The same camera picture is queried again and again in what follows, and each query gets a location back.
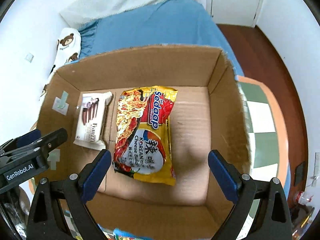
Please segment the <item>yellow Sedaap noodle packet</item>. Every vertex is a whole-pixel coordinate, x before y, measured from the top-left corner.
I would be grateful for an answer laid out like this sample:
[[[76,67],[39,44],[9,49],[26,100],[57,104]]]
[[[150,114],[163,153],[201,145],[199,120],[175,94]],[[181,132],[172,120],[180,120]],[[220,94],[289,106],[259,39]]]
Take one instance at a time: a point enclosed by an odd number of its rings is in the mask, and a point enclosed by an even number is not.
[[[122,92],[113,169],[135,180],[174,186],[169,115],[178,91],[152,86]]]

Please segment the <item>white Franzzi biscuit packet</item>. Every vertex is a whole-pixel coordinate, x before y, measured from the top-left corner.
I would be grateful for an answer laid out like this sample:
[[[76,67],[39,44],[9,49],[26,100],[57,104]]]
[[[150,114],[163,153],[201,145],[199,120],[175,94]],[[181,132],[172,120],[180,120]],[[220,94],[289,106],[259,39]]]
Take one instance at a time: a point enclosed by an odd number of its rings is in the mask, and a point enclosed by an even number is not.
[[[85,93],[79,107],[79,117],[73,144],[92,150],[103,150],[105,113],[112,100],[112,93]]]

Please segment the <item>green checkered mat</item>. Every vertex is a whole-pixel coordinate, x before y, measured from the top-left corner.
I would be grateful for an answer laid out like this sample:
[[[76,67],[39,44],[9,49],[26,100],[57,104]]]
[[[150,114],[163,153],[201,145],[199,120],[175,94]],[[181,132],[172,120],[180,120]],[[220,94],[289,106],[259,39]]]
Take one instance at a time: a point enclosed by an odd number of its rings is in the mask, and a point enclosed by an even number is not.
[[[238,76],[250,156],[249,174],[256,180],[277,177],[289,196],[291,172],[284,116],[272,91],[264,83]]]

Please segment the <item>bear print pillow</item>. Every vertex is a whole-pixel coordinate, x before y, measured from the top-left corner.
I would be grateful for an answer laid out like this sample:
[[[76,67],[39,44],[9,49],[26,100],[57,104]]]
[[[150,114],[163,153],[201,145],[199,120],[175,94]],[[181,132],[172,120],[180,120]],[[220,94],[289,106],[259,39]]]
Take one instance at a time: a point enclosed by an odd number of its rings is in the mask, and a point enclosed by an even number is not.
[[[79,59],[81,51],[81,35],[77,29],[63,28],[57,39],[56,56],[49,77],[42,90],[41,98],[44,97],[48,83],[58,68]]]

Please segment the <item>brown cardboard box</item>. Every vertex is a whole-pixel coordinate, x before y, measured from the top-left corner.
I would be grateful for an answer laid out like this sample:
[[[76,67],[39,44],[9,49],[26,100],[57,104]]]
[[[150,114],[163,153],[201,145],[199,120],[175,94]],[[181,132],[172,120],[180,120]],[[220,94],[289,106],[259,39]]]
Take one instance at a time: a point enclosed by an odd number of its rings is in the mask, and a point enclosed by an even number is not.
[[[242,98],[233,67],[221,50],[203,46],[147,46],[115,50],[59,68],[47,87],[37,127],[42,134],[60,128],[68,140],[60,147],[51,181],[78,173],[97,155],[74,144],[79,105],[85,92],[113,94],[105,118],[104,141],[116,142],[116,109],[130,88],[167,86],[178,90],[170,113],[174,186],[145,183],[109,169],[87,203],[95,221],[151,239],[209,239],[233,203],[221,191],[208,166],[218,150],[240,173],[249,171]]]

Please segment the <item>blue bed sheet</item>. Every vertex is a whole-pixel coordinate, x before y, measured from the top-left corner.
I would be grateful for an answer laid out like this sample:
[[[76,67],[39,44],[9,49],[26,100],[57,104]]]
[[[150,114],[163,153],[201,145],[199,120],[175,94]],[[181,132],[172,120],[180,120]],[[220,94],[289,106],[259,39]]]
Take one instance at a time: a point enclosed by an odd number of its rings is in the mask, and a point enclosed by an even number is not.
[[[216,23],[194,0],[168,0],[107,16],[79,28],[80,58],[108,51],[158,44],[221,48],[237,75],[240,63]]]

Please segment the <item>white closet door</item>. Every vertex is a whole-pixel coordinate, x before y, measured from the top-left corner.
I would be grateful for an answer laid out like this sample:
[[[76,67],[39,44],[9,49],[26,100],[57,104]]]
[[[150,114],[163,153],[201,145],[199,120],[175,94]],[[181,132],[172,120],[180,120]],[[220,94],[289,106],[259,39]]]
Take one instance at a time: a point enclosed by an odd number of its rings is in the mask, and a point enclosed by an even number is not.
[[[255,27],[263,0],[207,0],[206,10],[217,24]]]

